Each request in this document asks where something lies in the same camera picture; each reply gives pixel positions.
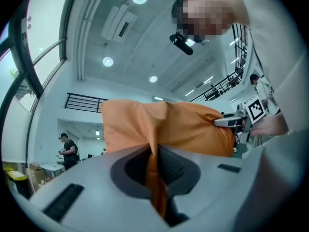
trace glass window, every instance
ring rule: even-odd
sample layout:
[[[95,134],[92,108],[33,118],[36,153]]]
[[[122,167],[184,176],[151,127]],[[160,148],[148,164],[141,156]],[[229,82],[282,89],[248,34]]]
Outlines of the glass window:
[[[31,111],[36,95],[30,88],[26,80],[24,80],[22,84],[19,86],[18,91],[15,94],[15,97],[19,100],[20,104],[24,108],[26,108],[28,111]]]
[[[12,53],[8,50],[0,57],[0,105],[17,76],[18,70],[15,66]]]
[[[44,84],[48,76],[53,72],[59,62],[59,46],[56,46],[34,66],[34,70],[42,85]]]
[[[0,44],[9,36],[9,24],[6,24],[0,35]]]
[[[31,59],[59,40],[60,20],[65,0],[30,0],[27,10],[27,39]]]

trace orange fabric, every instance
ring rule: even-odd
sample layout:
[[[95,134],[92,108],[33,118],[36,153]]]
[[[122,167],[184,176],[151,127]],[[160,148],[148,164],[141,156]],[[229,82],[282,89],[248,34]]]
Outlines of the orange fabric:
[[[213,121],[220,112],[188,102],[157,102],[143,104],[131,100],[105,101],[103,116],[107,153],[149,144],[146,186],[152,192],[152,204],[164,217],[167,189],[158,173],[157,144],[201,154],[229,157],[235,137],[229,128],[219,128]]]

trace person in black shirt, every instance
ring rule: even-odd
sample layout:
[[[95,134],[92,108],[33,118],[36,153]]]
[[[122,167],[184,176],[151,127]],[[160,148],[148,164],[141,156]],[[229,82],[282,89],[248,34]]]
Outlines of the person in black shirt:
[[[63,155],[64,168],[68,170],[79,160],[77,145],[72,139],[69,139],[65,133],[60,135],[60,140],[64,143],[64,145],[63,149],[59,153]]]

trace black slot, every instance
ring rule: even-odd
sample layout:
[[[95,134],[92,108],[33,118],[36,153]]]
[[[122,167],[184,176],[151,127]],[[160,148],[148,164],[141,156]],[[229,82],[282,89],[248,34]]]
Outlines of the black slot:
[[[126,22],[125,24],[124,24],[124,26],[122,27],[122,29],[121,29],[121,31],[120,31],[120,33],[119,33],[119,37],[122,37],[123,35],[124,35],[124,33],[125,33],[125,31],[126,31],[126,29],[127,29],[127,27],[129,26],[130,24],[128,23],[128,22]]]
[[[51,219],[60,222],[78,196],[84,190],[84,187],[77,184],[69,184],[52,202],[44,209],[44,214]]]
[[[231,165],[227,165],[227,164],[220,164],[218,166],[218,168],[222,168],[224,170],[235,172],[235,173],[239,173],[240,170],[241,170],[240,167],[235,167],[235,166],[231,166]]]

